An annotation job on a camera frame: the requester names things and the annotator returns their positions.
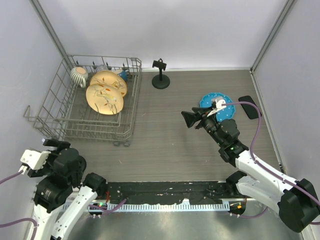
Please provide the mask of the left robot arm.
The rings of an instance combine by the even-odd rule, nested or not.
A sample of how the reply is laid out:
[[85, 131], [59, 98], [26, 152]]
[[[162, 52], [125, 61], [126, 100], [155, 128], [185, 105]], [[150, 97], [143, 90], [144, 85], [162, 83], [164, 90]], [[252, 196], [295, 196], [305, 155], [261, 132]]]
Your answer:
[[66, 240], [89, 204], [102, 199], [107, 180], [96, 173], [84, 175], [87, 162], [67, 141], [45, 139], [50, 147], [44, 167], [37, 171], [32, 240]]

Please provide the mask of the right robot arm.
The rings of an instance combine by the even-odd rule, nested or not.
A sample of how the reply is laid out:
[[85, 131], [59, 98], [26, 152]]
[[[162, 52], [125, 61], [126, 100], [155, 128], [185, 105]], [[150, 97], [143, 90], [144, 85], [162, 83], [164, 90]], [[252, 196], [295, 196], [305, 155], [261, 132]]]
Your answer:
[[296, 180], [257, 157], [238, 139], [240, 132], [234, 119], [217, 121], [216, 108], [192, 108], [181, 115], [188, 128], [203, 128], [219, 146], [221, 158], [238, 168], [227, 180], [226, 193], [253, 198], [278, 214], [292, 231], [300, 233], [320, 215], [320, 201], [313, 184]]

